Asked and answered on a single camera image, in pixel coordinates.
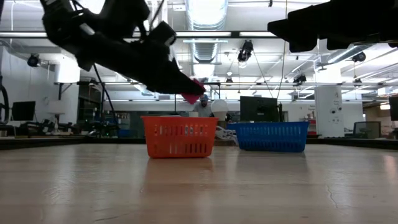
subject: plastic basket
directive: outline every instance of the plastic basket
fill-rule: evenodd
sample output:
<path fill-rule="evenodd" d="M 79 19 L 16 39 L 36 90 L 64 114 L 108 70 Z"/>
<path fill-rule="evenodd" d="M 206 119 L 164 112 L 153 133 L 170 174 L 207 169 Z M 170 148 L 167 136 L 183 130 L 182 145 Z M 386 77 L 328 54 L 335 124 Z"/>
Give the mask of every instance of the plastic basket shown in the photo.
<path fill-rule="evenodd" d="M 218 118 L 142 116 L 151 158 L 208 157 Z"/>
<path fill-rule="evenodd" d="M 230 124 L 239 147 L 248 151 L 303 152 L 308 122 Z"/>

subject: chair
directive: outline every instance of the chair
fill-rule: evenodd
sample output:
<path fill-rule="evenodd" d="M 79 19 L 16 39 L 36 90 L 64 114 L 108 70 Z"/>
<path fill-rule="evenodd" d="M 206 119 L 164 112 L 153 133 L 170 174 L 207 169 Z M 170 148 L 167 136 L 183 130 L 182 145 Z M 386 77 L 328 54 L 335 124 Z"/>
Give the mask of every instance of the chair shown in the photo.
<path fill-rule="evenodd" d="M 381 138 L 381 122 L 380 121 L 355 122 L 353 137 L 361 139 Z"/>

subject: white pillar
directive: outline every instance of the white pillar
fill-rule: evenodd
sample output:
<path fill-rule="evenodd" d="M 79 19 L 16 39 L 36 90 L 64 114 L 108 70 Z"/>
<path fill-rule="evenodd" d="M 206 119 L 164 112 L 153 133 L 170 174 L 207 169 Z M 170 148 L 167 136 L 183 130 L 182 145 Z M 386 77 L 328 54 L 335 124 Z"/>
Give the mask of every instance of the white pillar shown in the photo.
<path fill-rule="evenodd" d="M 339 83 L 342 81 L 340 68 L 331 65 L 324 71 L 316 71 L 314 79 L 318 83 Z M 317 133 L 323 138 L 344 137 L 341 86 L 316 87 L 315 107 Z"/>
<path fill-rule="evenodd" d="M 55 82 L 74 83 L 80 80 L 80 68 L 76 60 L 64 57 L 59 65 L 55 66 Z M 65 114 L 60 115 L 60 123 L 77 122 L 79 86 L 72 85 L 62 93 L 61 100 L 64 104 Z"/>

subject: blue basket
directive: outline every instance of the blue basket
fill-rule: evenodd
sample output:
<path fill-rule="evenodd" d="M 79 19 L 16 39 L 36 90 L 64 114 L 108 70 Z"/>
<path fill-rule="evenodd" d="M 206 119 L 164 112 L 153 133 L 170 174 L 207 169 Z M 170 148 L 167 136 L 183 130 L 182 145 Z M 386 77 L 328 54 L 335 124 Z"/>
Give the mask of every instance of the blue basket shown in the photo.
<path fill-rule="evenodd" d="M 248 151 L 303 152 L 308 122 L 230 124 L 239 147 Z"/>

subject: desk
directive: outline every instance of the desk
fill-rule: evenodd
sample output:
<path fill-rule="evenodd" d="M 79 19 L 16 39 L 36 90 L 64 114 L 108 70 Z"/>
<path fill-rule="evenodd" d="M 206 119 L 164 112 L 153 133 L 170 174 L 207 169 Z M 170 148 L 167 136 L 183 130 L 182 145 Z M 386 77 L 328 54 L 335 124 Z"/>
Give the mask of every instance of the desk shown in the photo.
<path fill-rule="evenodd" d="M 2 223 L 397 223 L 398 152 L 215 147 L 149 159 L 145 145 L 0 151 Z"/>

